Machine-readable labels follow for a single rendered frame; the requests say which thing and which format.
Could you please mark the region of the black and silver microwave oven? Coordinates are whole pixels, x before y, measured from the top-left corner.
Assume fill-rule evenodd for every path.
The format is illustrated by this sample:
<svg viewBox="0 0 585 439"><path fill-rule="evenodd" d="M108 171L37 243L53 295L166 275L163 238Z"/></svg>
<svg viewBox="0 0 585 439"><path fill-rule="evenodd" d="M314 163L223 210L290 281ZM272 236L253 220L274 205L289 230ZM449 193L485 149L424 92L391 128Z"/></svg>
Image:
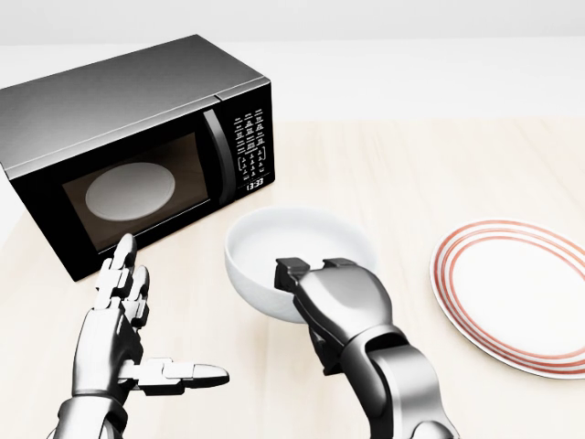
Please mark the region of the black and silver microwave oven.
<svg viewBox="0 0 585 439"><path fill-rule="evenodd" d="M117 166L165 167L159 210L109 221L86 205ZM275 178L270 80L194 35L0 90L0 167L74 280L116 243L140 247Z"/></svg>

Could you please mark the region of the white plate with red rings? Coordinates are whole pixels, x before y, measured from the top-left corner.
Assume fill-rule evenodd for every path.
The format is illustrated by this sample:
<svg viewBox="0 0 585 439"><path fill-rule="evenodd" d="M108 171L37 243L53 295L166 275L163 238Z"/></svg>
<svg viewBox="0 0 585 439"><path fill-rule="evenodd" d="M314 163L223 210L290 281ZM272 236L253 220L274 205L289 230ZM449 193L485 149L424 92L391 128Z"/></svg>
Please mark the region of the white plate with red rings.
<svg viewBox="0 0 585 439"><path fill-rule="evenodd" d="M488 355L542 377L585 380L585 237L474 220L439 240L430 278L443 313Z"/></svg>

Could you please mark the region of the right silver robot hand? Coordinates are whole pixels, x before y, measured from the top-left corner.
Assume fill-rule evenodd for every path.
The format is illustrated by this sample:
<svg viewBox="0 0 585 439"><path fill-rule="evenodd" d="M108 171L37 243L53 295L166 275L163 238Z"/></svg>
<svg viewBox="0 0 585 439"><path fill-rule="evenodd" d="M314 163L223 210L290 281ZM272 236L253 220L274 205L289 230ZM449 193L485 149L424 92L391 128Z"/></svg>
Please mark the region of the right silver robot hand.
<svg viewBox="0 0 585 439"><path fill-rule="evenodd" d="M274 286L293 295L324 375L342 371L342 352L363 333L368 333L367 351L407 342L393 325L388 292L368 269L344 258L325 259L318 270L296 257L276 262Z"/></svg>

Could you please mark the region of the white ceramic bowl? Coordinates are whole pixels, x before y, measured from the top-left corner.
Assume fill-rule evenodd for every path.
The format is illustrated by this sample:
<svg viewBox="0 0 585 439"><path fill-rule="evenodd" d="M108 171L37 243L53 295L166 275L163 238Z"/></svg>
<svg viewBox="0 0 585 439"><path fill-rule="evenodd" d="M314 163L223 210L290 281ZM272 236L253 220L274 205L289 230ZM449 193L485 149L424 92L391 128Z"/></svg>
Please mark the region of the white ceramic bowl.
<svg viewBox="0 0 585 439"><path fill-rule="evenodd" d="M317 208L274 206L238 219L225 239L225 265L231 284L257 311L302 324L293 296L274 287L276 260L297 257L311 268L342 257L375 272L378 256L358 226Z"/></svg>

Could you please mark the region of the white round microwave turntable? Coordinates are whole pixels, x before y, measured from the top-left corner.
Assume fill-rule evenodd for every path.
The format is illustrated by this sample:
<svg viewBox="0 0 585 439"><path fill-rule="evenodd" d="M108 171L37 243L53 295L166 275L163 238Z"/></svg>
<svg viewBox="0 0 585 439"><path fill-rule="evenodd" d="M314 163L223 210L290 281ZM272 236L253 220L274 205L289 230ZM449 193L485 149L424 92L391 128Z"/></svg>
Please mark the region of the white round microwave turntable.
<svg viewBox="0 0 585 439"><path fill-rule="evenodd" d="M175 192L165 167L137 162L106 171L89 186L85 202L95 216L109 221L138 220L164 206Z"/></svg>

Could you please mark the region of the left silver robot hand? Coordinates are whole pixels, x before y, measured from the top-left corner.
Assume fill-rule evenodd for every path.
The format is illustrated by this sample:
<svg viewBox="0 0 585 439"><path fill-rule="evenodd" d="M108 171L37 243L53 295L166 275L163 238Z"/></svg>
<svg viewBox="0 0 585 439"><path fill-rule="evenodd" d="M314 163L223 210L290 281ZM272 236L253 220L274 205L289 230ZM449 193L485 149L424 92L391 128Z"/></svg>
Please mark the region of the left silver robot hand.
<svg viewBox="0 0 585 439"><path fill-rule="evenodd" d="M130 391L148 396L180 395L185 389L229 382L221 367L144 359L139 330L149 316L150 275L135 265L137 244L126 233L111 258L103 261L93 307L80 331L73 365L72 394L98 395L125 403Z"/></svg>

